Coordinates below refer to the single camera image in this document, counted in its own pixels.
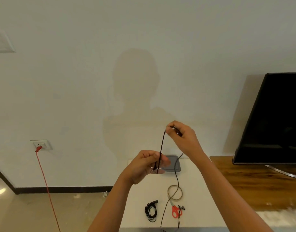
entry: scissors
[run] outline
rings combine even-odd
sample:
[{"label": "scissors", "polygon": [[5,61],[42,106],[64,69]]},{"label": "scissors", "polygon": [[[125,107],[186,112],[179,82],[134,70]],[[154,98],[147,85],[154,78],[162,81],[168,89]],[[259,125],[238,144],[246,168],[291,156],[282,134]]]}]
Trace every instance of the scissors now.
[{"label": "scissors", "polygon": [[171,207],[173,208],[173,211],[172,211],[172,216],[173,218],[178,218],[178,216],[181,216],[182,215],[182,210],[177,208],[173,202],[170,200],[170,197],[168,196],[168,199],[169,199],[169,202],[171,204]]}]

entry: red plug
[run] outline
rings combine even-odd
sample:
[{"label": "red plug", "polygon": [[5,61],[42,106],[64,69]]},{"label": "red plug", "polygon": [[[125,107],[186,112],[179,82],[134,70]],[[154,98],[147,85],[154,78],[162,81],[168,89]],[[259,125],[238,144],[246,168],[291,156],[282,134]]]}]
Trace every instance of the red plug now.
[{"label": "red plug", "polygon": [[43,148],[42,146],[37,147],[36,150],[35,150],[35,152],[37,153],[42,148]]}]

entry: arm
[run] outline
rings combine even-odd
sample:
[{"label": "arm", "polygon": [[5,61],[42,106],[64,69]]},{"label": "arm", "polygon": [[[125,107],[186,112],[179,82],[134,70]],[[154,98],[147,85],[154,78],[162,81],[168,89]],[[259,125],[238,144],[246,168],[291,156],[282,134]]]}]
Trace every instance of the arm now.
[{"label": "arm", "polygon": [[[154,163],[159,160],[160,153],[155,151],[140,151],[139,154],[120,174],[110,194],[93,220],[88,232],[119,231],[128,193],[133,184],[138,184],[152,171]],[[161,155],[160,166],[168,166],[169,159]]]},{"label": "arm", "polygon": [[[182,137],[173,131],[171,128],[173,126],[180,130]],[[173,121],[167,125],[166,133],[202,173],[208,190],[230,232],[273,232],[206,156],[193,129],[183,123]]]}]

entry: wooden tabletop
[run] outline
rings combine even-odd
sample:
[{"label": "wooden tabletop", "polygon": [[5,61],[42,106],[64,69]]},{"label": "wooden tabletop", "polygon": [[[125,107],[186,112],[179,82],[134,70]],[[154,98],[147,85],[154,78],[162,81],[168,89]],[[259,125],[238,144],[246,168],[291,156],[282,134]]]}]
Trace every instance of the wooden tabletop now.
[{"label": "wooden tabletop", "polygon": [[[232,164],[232,156],[211,156],[246,202],[256,211],[296,208],[296,179],[278,173],[265,165]],[[282,166],[296,173],[296,166]]]}]

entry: red cable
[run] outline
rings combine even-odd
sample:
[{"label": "red cable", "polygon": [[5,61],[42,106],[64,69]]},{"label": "red cable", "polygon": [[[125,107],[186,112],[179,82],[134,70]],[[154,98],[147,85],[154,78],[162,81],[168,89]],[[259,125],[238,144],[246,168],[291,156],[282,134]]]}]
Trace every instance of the red cable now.
[{"label": "red cable", "polygon": [[39,158],[38,158],[38,155],[37,155],[37,153],[38,153],[38,151],[39,151],[40,149],[42,149],[42,146],[36,148],[36,151],[35,151],[35,152],[36,152],[36,157],[37,157],[37,160],[38,160],[39,166],[40,166],[40,168],[41,168],[41,171],[42,171],[42,174],[43,174],[43,177],[44,177],[44,181],[45,181],[45,184],[46,184],[47,193],[48,193],[48,196],[49,196],[50,204],[51,204],[51,206],[52,206],[53,214],[55,215],[55,219],[56,219],[56,222],[57,222],[57,225],[58,225],[58,229],[59,229],[59,232],[61,232],[61,230],[60,230],[60,226],[59,226],[59,223],[58,223],[58,219],[57,219],[57,216],[56,216],[56,213],[55,213],[55,209],[53,208],[53,204],[52,204],[52,201],[51,201],[51,198],[50,198],[50,193],[49,193],[48,185],[47,185],[47,182],[46,182],[46,178],[45,178],[45,175],[44,175],[44,172],[43,172],[42,166],[41,166],[41,162],[39,161]]}]

